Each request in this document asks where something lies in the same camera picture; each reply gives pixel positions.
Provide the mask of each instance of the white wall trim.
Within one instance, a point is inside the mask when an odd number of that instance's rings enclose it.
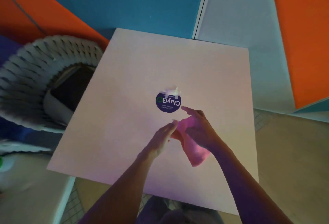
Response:
[[[206,11],[207,4],[208,4],[208,0],[200,0],[199,10],[198,10],[198,14],[197,14],[196,20],[195,20],[192,39],[198,39],[198,35],[200,32],[200,26],[203,21],[203,17],[204,17],[205,11]]]

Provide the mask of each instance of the tabletop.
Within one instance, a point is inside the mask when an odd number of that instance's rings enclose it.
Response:
[[[188,117],[156,105],[158,93],[174,87],[258,181],[248,49],[125,29],[116,29],[48,169],[113,184],[155,131]],[[214,156],[193,168],[175,139],[143,191],[238,214]]]

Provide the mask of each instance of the pink cloth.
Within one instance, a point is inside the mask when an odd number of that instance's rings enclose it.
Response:
[[[186,134],[186,128],[194,126],[195,119],[192,116],[185,118],[178,122],[177,129],[171,135],[172,138],[181,141],[183,151],[187,155],[192,167],[199,166],[210,154],[207,149],[197,145],[196,142]]]

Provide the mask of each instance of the orange wall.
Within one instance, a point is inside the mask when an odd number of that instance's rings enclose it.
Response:
[[[0,0],[0,34],[20,44],[46,35],[72,35],[97,42],[105,50],[108,39],[55,0]],[[29,19],[29,15],[41,30]]]
[[[296,108],[329,97],[329,0],[275,0]]]

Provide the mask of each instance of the round sticker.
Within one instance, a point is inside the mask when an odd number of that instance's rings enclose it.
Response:
[[[177,111],[182,104],[181,97],[178,96],[177,99],[175,97],[174,95],[168,95],[166,98],[165,93],[159,93],[155,99],[155,103],[161,111],[171,113]]]

